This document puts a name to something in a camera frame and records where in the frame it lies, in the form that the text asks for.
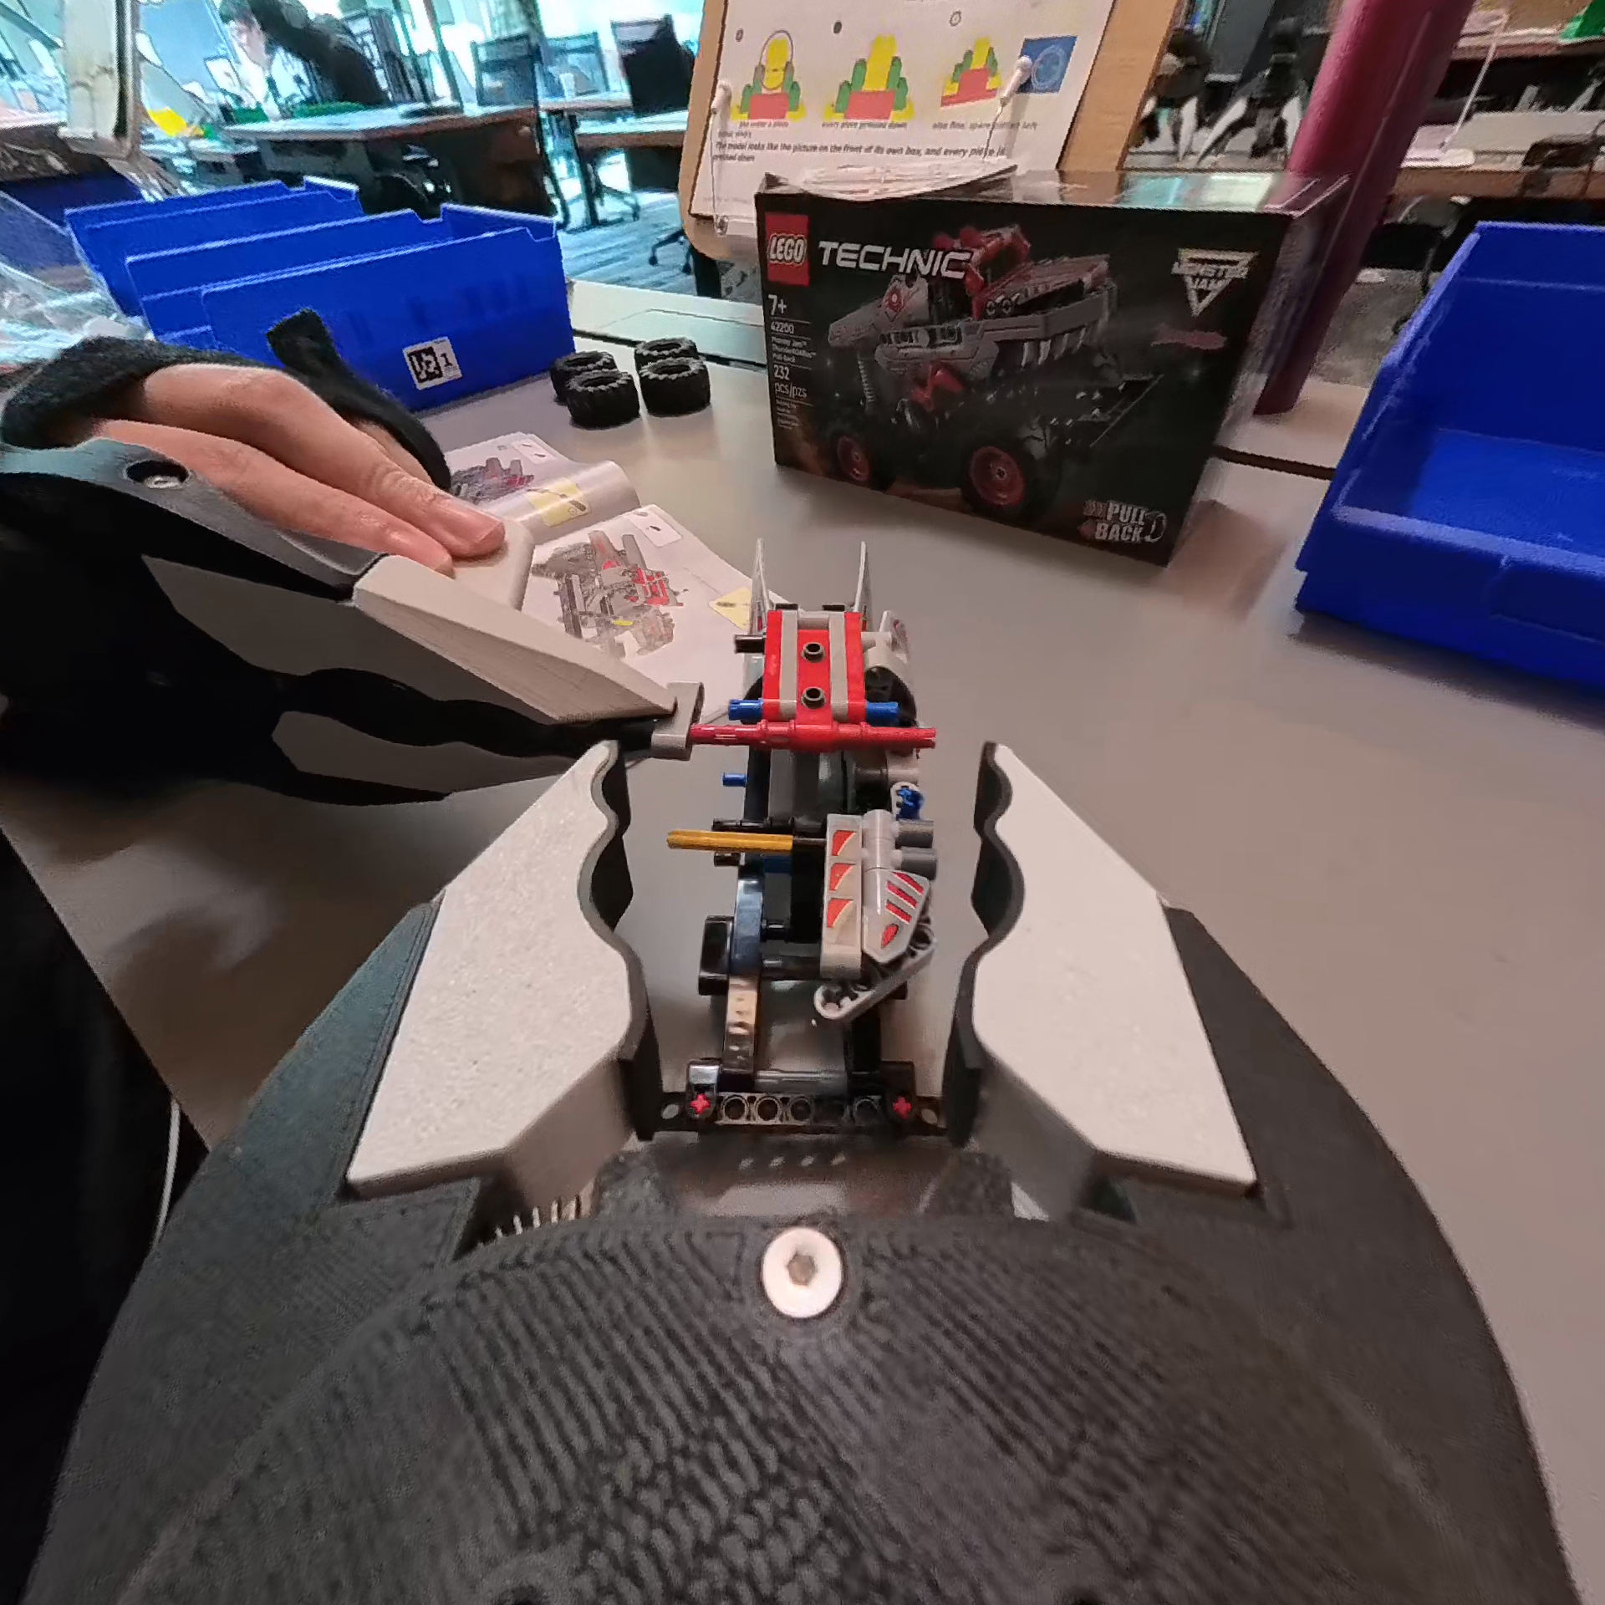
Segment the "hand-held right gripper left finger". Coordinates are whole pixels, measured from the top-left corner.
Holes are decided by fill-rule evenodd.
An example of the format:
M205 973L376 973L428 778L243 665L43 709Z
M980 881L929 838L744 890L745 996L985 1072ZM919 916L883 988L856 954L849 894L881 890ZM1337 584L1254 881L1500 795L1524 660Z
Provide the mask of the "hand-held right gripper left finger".
M627 828L627 762L603 741L436 897L350 1158L357 1197L477 1178L549 1210L651 1136L657 1035L616 930Z

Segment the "instruction booklet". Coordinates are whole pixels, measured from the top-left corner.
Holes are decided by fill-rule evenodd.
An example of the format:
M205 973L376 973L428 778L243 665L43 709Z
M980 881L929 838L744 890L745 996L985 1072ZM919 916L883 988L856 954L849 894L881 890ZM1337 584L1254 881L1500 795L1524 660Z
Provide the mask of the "instruction booklet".
M504 556L460 578L659 684L701 681L707 704L752 695L758 653L735 651L752 622L749 578L644 502L619 464L574 461L532 434L447 461L452 491L508 527Z

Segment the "blue open-front bin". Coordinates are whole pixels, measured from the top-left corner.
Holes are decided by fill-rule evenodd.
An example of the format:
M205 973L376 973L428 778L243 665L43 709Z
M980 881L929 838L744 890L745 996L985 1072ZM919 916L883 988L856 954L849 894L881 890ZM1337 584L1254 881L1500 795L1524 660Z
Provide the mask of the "blue open-front bin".
M1297 609L1604 690L1604 227L1483 222L1383 359Z

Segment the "clear plastic bag with papers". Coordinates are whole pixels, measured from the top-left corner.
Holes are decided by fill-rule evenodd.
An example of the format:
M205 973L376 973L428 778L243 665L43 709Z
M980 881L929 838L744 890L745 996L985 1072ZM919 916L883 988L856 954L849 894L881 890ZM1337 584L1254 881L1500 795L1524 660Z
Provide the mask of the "clear plastic bag with papers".
M815 197L834 197L842 202L870 202L876 197L920 197L929 192L954 192L972 184L998 182L1018 170L1018 161L1001 155L961 155L957 160L852 160L810 164L791 174L768 174L768 191L781 184L810 192Z

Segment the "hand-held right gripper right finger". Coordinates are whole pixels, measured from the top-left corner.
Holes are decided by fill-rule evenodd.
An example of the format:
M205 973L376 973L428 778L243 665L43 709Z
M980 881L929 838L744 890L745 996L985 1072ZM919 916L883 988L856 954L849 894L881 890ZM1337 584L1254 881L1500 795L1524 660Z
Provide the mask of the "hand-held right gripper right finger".
M976 771L972 906L943 1112L1034 1216L1109 1183L1259 1190L1166 899L1010 746Z

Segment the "black toy set box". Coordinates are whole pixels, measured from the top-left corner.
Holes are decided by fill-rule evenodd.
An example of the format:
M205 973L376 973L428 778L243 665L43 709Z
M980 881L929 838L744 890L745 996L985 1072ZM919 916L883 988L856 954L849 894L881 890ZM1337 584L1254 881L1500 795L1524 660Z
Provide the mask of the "black toy set box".
M1166 568L1339 177L1005 173L755 192L776 464Z

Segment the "brick-built toy truck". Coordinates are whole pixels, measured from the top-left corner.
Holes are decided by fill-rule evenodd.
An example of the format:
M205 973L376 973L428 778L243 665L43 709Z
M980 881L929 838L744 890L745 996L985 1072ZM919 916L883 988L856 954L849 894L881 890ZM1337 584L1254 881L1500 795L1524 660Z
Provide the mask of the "brick-built toy truck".
M849 604L800 605L754 559L735 651L745 695L692 748L744 756L740 810L669 831L672 852L735 871L734 911L702 925L697 992L722 1004L716 1054L692 1059L657 1127L783 1136L943 1133L942 1101L883 1042L886 1010L933 960L938 852L909 633L876 611L870 553Z

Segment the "maroon bottle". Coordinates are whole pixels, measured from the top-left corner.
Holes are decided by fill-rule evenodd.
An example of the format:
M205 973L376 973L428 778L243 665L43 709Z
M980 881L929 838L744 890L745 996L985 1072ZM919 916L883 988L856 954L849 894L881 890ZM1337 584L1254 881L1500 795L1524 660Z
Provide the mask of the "maroon bottle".
M1473 3L1326 3L1330 41L1289 170L1389 192Z

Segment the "grey desk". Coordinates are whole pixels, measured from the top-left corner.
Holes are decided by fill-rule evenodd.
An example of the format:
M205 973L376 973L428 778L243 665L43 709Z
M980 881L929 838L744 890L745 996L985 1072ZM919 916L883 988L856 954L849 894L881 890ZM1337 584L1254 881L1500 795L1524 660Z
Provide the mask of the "grey desk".
M913 641L952 920L916 1042L943 1050L980 925L982 743L1014 748L1195 913L1427 1197L1522 1390L1579 1595L1604 1599L1604 701L1302 619L1294 559L1361 390L1311 382L1213 461L1166 568L773 461L758 371L714 409L575 430L542 378L436 410L613 458L745 578L873 601ZM540 780L340 809L234 785L84 798L4 780L4 826L217 1140L390 925Z

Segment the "instruction sheet board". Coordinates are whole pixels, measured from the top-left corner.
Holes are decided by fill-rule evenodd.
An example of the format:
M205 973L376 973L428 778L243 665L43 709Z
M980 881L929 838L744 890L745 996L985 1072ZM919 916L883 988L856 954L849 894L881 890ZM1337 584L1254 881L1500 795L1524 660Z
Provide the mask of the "instruction sheet board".
M1001 155L1118 170L1181 3L706 3L679 160L697 251L754 259L768 174Z

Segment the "person's left hand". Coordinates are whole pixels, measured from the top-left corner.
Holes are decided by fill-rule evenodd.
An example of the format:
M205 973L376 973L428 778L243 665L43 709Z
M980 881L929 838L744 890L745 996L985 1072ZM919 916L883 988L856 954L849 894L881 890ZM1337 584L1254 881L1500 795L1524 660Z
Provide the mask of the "person's left hand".
M504 549L504 521L438 490L383 428L352 423L283 371L175 364L71 428L201 473L267 521L435 573Z

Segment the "background wooden table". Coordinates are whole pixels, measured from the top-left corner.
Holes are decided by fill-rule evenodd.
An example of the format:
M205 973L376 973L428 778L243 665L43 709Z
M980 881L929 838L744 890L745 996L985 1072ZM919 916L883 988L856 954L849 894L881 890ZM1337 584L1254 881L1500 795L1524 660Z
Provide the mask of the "background wooden table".
M350 182L368 212L407 208L436 218L455 202L569 216L532 106L364 108L234 123L223 139L253 146L275 177Z

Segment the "crumpled clear plastic bags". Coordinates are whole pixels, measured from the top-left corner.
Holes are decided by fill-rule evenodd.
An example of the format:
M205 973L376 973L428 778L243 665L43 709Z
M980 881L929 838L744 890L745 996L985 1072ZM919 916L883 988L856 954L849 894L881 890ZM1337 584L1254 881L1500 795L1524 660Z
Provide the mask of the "crumpled clear plastic bags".
M4 262L4 376L103 334L144 339L148 327L128 316L86 269L38 275Z

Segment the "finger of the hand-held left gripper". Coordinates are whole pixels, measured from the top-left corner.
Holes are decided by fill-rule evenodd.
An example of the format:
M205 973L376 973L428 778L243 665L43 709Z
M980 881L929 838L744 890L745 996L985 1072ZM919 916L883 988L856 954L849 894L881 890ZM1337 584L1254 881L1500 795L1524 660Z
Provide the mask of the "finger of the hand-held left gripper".
M270 736L270 789L303 798L442 798L550 778L600 743L651 741L651 708L546 719L493 701L294 701Z
M294 701L493 701L546 719L651 708L668 688L564 628L398 556L258 518L148 553L174 611Z

